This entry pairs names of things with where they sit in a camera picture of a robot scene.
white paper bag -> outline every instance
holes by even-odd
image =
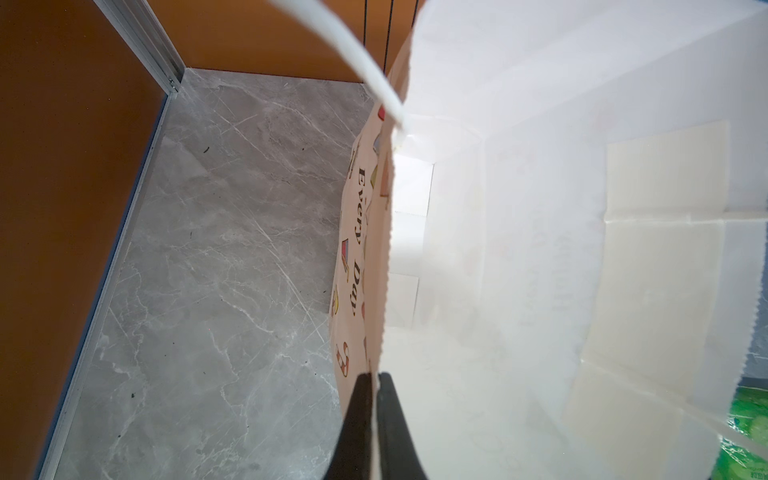
[[[389,74],[401,94],[407,87],[408,45]],[[392,116],[376,102],[355,140],[342,193],[329,320],[342,414],[357,376],[379,367],[393,206],[393,127]]]
[[[767,6],[426,2],[379,369],[430,478],[766,454],[724,421],[765,250]]]

marble tile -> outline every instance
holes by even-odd
[[[745,377],[768,379],[768,255],[763,267],[763,288],[757,304],[757,319],[752,335],[750,352],[746,355],[744,364]]]
[[[187,70],[56,480],[320,478],[358,84]]]

brown wall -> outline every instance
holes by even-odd
[[[187,67],[359,81],[314,34],[267,0],[149,0]],[[416,0],[326,0],[387,71],[410,32]],[[392,24],[389,12],[392,10]],[[389,30],[389,49],[387,31]]]
[[[0,478],[31,478],[164,98],[90,0],[0,5]]]

cartoon illustration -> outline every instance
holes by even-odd
[[[379,139],[381,138],[382,133],[379,132],[378,135],[376,135],[376,139],[373,141],[373,153],[376,154],[376,156],[379,156]]]
[[[379,172],[379,165],[377,164],[373,168],[373,173],[371,174],[371,188],[376,188],[376,174]]]
[[[341,368],[341,374],[344,376],[347,376],[349,374],[349,347],[347,347],[346,342],[344,342],[344,361],[341,361],[341,352],[339,352],[339,345],[336,344],[336,361],[339,363],[339,368]]]
[[[360,139],[357,139],[355,146],[352,147],[352,155],[349,157],[349,170],[347,171],[347,178],[352,178],[352,167],[355,166],[355,160],[357,160],[357,147],[360,146]]]
[[[349,264],[346,262],[346,257],[349,254],[349,238],[341,243],[341,263],[344,265],[344,272],[346,273],[346,281],[349,283]]]
[[[362,338],[362,349],[366,352],[366,361],[368,362],[368,371],[371,371],[371,359],[368,358],[368,337],[364,336]]]
[[[336,285],[333,286],[333,300],[331,302],[331,315],[336,315],[339,312],[339,291],[336,289]]]
[[[381,193],[379,194],[381,197],[388,197],[389,196],[389,164],[392,163],[389,161],[389,153],[384,157],[384,167],[382,172],[382,189]]]

